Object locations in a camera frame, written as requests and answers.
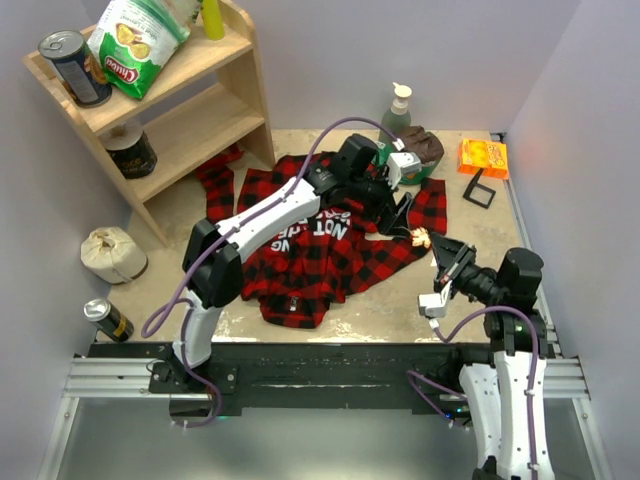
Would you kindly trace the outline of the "orange leaf brooch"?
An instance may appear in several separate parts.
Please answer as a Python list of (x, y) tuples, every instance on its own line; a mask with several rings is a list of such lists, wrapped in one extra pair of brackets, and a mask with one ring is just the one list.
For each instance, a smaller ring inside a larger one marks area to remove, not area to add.
[(431, 238), (429, 231), (424, 227), (418, 227), (410, 231), (412, 246), (415, 248), (431, 248)]

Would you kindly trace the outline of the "red black plaid shirt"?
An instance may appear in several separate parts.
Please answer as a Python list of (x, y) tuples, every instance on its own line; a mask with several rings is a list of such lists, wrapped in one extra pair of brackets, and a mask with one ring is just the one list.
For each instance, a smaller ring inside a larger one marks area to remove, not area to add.
[[(250, 168), (239, 191), (227, 162), (242, 155), (233, 147), (196, 171), (206, 192), (206, 215), (217, 222), (252, 207), (298, 173), (303, 156), (287, 155), (270, 171)], [(279, 232), (243, 265), (241, 297), (258, 301), (265, 321), (314, 329), (334, 303), (364, 292), (426, 256), (425, 243), (409, 236), (371, 239), (377, 230), (361, 205), (320, 211)]]

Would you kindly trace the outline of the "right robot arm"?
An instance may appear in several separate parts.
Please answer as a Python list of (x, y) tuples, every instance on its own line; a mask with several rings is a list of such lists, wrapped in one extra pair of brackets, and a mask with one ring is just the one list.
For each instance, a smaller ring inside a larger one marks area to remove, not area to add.
[(544, 262), (522, 247), (509, 249), (498, 269), (480, 267), (474, 246), (429, 236), (437, 272), (419, 310), (444, 343), (475, 317), (490, 341), (486, 360), (461, 358), (445, 369), (463, 393), (478, 447), (476, 479), (552, 479), (544, 414), (549, 357), (547, 327), (536, 309)]

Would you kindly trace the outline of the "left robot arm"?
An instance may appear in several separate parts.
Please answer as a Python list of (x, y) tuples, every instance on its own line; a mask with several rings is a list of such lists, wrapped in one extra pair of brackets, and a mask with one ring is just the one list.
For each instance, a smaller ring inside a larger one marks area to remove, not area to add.
[(370, 164), (378, 152), (375, 142), (353, 134), (327, 163), (305, 158), (298, 175), (256, 205), (217, 223), (203, 219), (193, 227), (183, 260), (184, 284), (178, 289), (187, 307), (169, 359), (177, 386), (185, 392), (209, 389), (207, 364), (218, 319), (241, 292), (243, 264), (276, 234), (346, 200), (362, 205), (379, 232), (399, 229), (408, 207), (397, 205), (394, 193), (402, 177), (418, 171), (421, 162), (396, 139), (376, 173)]

